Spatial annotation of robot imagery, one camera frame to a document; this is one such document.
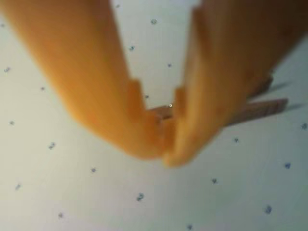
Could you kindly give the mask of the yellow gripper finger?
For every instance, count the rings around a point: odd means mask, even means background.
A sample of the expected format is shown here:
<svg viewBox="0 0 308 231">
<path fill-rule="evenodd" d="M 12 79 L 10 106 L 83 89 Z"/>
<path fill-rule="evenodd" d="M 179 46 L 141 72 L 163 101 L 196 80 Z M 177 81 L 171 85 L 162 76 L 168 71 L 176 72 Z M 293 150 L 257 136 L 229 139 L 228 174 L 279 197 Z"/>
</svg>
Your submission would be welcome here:
<svg viewBox="0 0 308 231">
<path fill-rule="evenodd" d="M 307 32 L 305 0 L 202 1 L 192 14 L 164 164 L 191 161 Z"/>
<path fill-rule="evenodd" d="M 133 157 L 161 157 L 157 116 L 129 76 L 110 1 L 3 0 L 0 11 L 76 121 Z"/>
</svg>

